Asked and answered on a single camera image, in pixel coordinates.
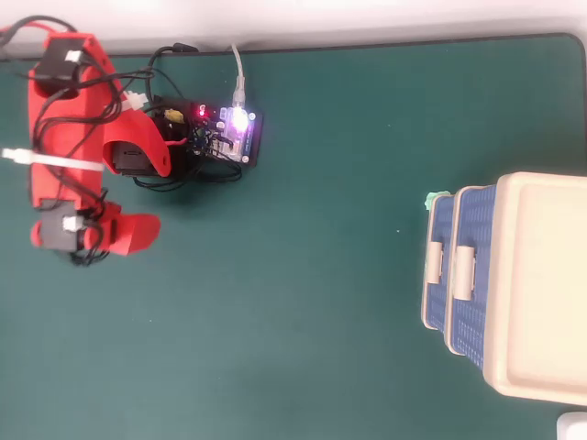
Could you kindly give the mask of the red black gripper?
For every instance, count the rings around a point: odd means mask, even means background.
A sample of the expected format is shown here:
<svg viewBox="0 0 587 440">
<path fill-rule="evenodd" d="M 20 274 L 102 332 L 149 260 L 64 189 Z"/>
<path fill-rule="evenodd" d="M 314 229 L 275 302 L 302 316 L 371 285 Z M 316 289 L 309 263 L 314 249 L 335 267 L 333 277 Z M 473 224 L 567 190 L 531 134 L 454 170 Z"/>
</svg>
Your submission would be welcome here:
<svg viewBox="0 0 587 440">
<path fill-rule="evenodd" d="M 111 236 L 114 254 L 128 256 L 146 250 L 161 230 L 158 216 L 118 215 L 120 206 L 110 202 L 104 202 L 100 208 L 77 210 L 72 201 L 44 201 L 39 212 L 40 220 L 31 230 L 31 242 L 73 265 L 103 261 L 109 255 Z"/>
</svg>

